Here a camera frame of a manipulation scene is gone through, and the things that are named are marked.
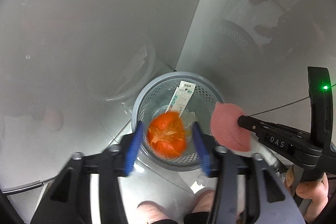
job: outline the orange mesh bag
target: orange mesh bag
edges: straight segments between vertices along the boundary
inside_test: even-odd
[[[160,114],[151,121],[147,141],[154,153],[162,158],[180,157],[186,150],[184,124],[178,112]]]

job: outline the human hand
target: human hand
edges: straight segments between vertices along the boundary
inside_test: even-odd
[[[294,182],[293,166],[286,173],[285,186],[291,191]],[[328,203],[329,184],[324,173],[322,181],[301,182],[296,187],[296,194],[303,199],[311,199],[311,203],[304,215],[308,223],[313,222]]]

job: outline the gray plastic basket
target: gray plastic basket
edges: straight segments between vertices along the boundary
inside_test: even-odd
[[[138,121],[142,121],[144,125],[142,152],[159,166],[174,171],[190,171],[199,168],[198,156],[193,141],[189,141],[188,147],[181,157],[171,160],[162,159],[157,157],[149,147],[147,129],[154,117],[165,112],[176,87],[179,86],[182,80],[196,84],[195,91],[186,108],[190,112],[195,112],[203,132],[210,134],[210,119],[215,103],[223,103],[224,98],[209,80],[194,73],[170,72],[155,78],[143,88],[136,99],[132,111],[133,132]]]

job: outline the wire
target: wire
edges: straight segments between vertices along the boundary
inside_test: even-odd
[[[255,114],[252,114],[252,115],[249,115],[249,116],[252,117],[252,116],[255,116],[255,115],[258,115],[258,114],[263,114],[263,113],[266,113],[266,112],[270,112],[270,111],[272,111],[272,110],[276,110],[276,109],[279,109],[279,108],[282,108],[282,107],[285,107],[285,106],[289,106],[289,105],[292,105],[292,104],[301,102],[301,101],[303,101],[303,100],[305,100],[305,99],[308,99],[308,98],[309,98],[309,96],[304,97],[304,98],[302,98],[302,99],[300,99],[300,100],[291,102],[291,103],[289,103],[289,104],[286,104],[286,105],[283,105],[283,106],[278,106],[278,107],[275,107],[275,108],[272,108],[272,109],[269,109],[269,110],[266,110],[266,111],[258,112],[258,113],[255,113]]]

